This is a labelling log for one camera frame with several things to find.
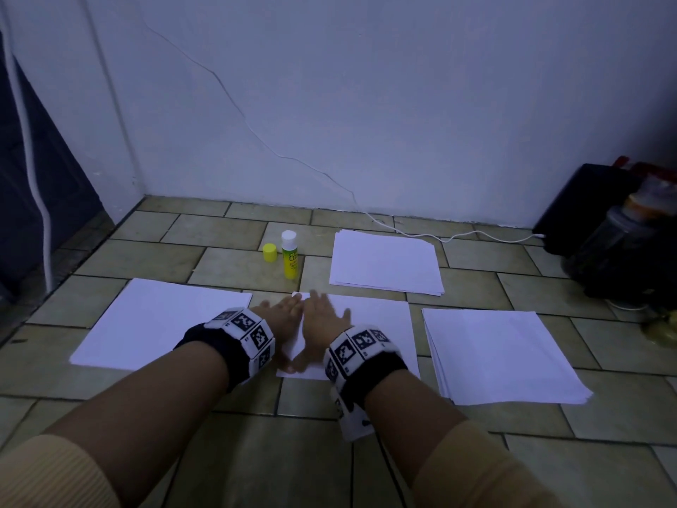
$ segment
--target person's right hand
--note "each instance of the person's right hand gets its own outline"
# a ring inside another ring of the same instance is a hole
[[[311,290],[310,297],[303,301],[305,348],[292,360],[293,372],[304,371],[312,362],[322,362],[329,344],[351,327],[350,308],[339,317],[326,294],[318,295]]]

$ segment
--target stack of paper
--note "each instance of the stack of paper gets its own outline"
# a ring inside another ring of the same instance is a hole
[[[583,404],[592,395],[535,312],[422,312],[440,395],[455,404]]]
[[[251,294],[134,278],[71,356],[71,364],[137,370],[174,349],[186,330]]]
[[[444,294],[435,247],[421,239],[341,230],[334,239],[332,285]]]
[[[303,298],[309,294],[303,292]],[[411,315],[409,303],[406,301],[392,301],[390,299],[375,299],[370,297],[337,296],[329,294],[329,301],[339,317],[346,308],[351,310],[351,322],[358,324],[373,324],[378,326],[385,335],[393,341],[402,353],[402,360],[412,374],[419,376],[419,361],[416,358],[416,344],[414,332],[411,329]],[[287,342],[283,348],[289,358],[294,358],[305,347],[302,329],[296,339]],[[326,380],[324,367],[321,364],[312,364],[302,373],[288,374],[279,370],[278,376],[286,378],[305,378]]]

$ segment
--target person's left hand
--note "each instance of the person's left hand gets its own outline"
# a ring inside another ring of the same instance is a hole
[[[292,340],[299,333],[299,324],[303,316],[301,294],[287,296],[277,305],[270,306],[269,301],[261,301],[257,307],[250,308],[259,317],[266,319],[275,336],[275,357],[277,366],[284,368],[289,359],[282,352],[283,344]]]

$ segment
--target thin white wire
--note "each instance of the thin white wire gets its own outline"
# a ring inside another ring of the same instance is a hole
[[[30,120],[26,105],[24,104],[24,96],[21,92],[21,84],[19,83],[19,76],[16,72],[16,63],[14,61],[14,54],[12,53],[12,36],[10,33],[10,25],[5,14],[5,3],[1,0],[0,7],[0,32],[3,36],[3,51],[5,54],[5,67],[7,68],[7,76],[10,79],[10,87],[12,88],[12,96],[14,97],[14,104],[19,115],[19,123],[21,126],[21,136],[24,140],[24,157],[26,159],[26,176],[29,180],[30,193],[35,200],[35,204],[40,211],[43,224],[43,269],[45,272],[45,290],[49,294],[54,289],[54,278],[51,270],[51,218],[47,206],[40,195],[38,181],[35,174],[35,161],[33,158],[33,138],[30,132]]]
[[[609,299],[607,299],[606,302],[614,308],[618,308],[619,310],[627,310],[628,312],[639,312],[641,310],[645,310],[646,308],[648,308],[648,305],[644,305],[644,306],[641,306],[639,308],[621,307],[621,306],[618,306],[613,301],[610,301]]]
[[[189,54],[187,54],[185,51],[183,51],[181,48],[179,48],[176,44],[174,44],[172,41],[170,41],[167,37],[165,37],[164,35],[162,35],[161,33],[159,33],[159,32],[158,32],[157,30],[155,30],[151,25],[149,25],[148,22],[146,21],[145,16],[143,15],[143,11],[141,11],[141,19],[143,20],[143,22],[144,22],[144,24],[146,25],[146,27],[148,28],[148,30],[150,30],[151,32],[153,32],[154,34],[156,34],[158,37],[160,37],[160,38],[163,39],[164,41],[168,42],[172,47],[174,47],[177,51],[179,51],[179,53],[181,53],[185,58],[187,58],[188,60],[190,60],[193,64],[195,64],[196,66],[199,66],[199,67],[201,67],[202,69],[204,69],[205,71],[211,73],[211,75],[216,79],[216,81],[217,81],[217,82],[219,83],[219,85],[221,86],[221,89],[223,89],[225,95],[228,96],[228,99],[229,99],[230,102],[233,104],[233,107],[235,107],[235,109],[237,109],[238,112],[240,112],[240,115],[241,115],[242,120],[244,121],[244,124],[246,125],[246,127],[249,128],[249,131],[254,135],[254,137],[256,137],[256,138],[258,139],[258,141],[259,141],[261,144],[263,144],[263,146],[264,146],[268,151],[270,151],[271,153],[273,153],[273,154],[274,154],[276,157],[278,157],[278,158],[281,158],[281,159],[283,159],[283,160],[285,160],[285,161],[294,161],[294,162],[298,162],[299,164],[302,164],[303,166],[306,166],[307,168],[312,169],[312,170],[315,171],[316,173],[319,173],[320,175],[323,175],[323,176],[325,176],[326,178],[328,178],[332,183],[334,183],[334,185],[336,185],[337,187],[341,188],[342,190],[344,190],[344,191],[346,191],[348,194],[350,194],[351,197],[352,197],[352,199],[353,199],[353,204],[355,204],[355,207],[358,209],[358,211],[361,212],[361,213],[363,213],[363,214],[365,214],[367,217],[369,217],[369,219],[371,219],[372,221],[374,221],[377,225],[383,226],[384,228],[388,228],[388,230],[394,230],[396,233],[399,233],[400,235],[404,235],[405,237],[432,237],[433,239],[437,239],[437,240],[439,240],[440,242],[449,242],[451,239],[454,239],[454,238],[456,238],[456,237],[463,237],[463,236],[470,235],[470,234],[483,234],[483,235],[486,235],[487,237],[489,237],[490,239],[497,240],[498,242],[505,242],[505,243],[507,243],[507,244],[516,244],[516,243],[518,243],[518,242],[524,242],[525,240],[529,240],[529,239],[532,238],[532,237],[539,237],[539,238],[543,238],[543,237],[544,237],[544,235],[542,235],[542,234],[532,234],[532,235],[530,235],[530,236],[528,236],[528,237],[525,237],[524,239],[519,239],[519,240],[501,240],[501,239],[498,239],[498,238],[496,238],[496,237],[493,237],[493,236],[489,235],[488,233],[486,233],[486,232],[484,232],[484,231],[481,231],[481,230],[473,230],[473,231],[468,231],[468,232],[466,232],[466,233],[464,233],[464,234],[456,234],[456,235],[452,235],[452,236],[449,237],[448,239],[442,239],[442,238],[439,238],[439,237],[437,237],[437,236],[435,236],[435,235],[431,235],[431,234],[407,234],[407,233],[405,233],[405,232],[402,231],[402,230],[398,230],[398,229],[395,228],[394,226],[390,226],[390,225],[387,225],[386,223],[384,223],[384,222],[382,222],[382,221],[378,221],[378,220],[375,219],[370,213],[368,213],[367,211],[365,211],[364,209],[362,209],[362,207],[360,206],[360,203],[358,203],[358,200],[357,200],[357,198],[355,197],[355,193],[354,193],[353,191],[351,191],[351,189],[349,189],[349,188],[347,188],[347,187],[341,185],[338,181],[334,180],[334,178],[332,178],[331,175],[329,175],[328,173],[326,173],[326,172],[324,172],[324,171],[322,171],[322,170],[319,170],[319,169],[317,169],[317,168],[311,166],[310,164],[308,164],[308,163],[306,163],[306,162],[304,162],[304,161],[302,161],[302,160],[300,160],[300,159],[298,159],[298,158],[290,157],[290,156],[285,156],[285,155],[281,155],[281,154],[277,153],[273,148],[271,148],[271,147],[266,143],[266,141],[264,141],[264,140],[258,135],[258,133],[256,133],[256,132],[254,131],[254,128],[252,128],[252,127],[249,125],[249,121],[247,120],[247,117],[244,115],[244,112],[242,111],[242,109],[240,108],[240,106],[235,102],[235,100],[233,99],[233,97],[230,95],[230,92],[228,92],[228,89],[226,89],[224,83],[221,81],[221,78],[219,77],[219,75],[216,74],[216,72],[214,72],[213,70],[211,70],[211,69],[209,69],[208,67],[206,67],[204,64],[202,64],[202,63],[198,62],[197,60],[195,60],[193,57],[191,57]]]

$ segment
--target beige sleeve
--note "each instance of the beige sleeve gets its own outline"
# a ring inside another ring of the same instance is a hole
[[[120,508],[104,473],[68,440],[39,435],[0,457],[0,507]]]
[[[412,490],[417,508],[563,508],[522,462],[470,421],[444,437]]]

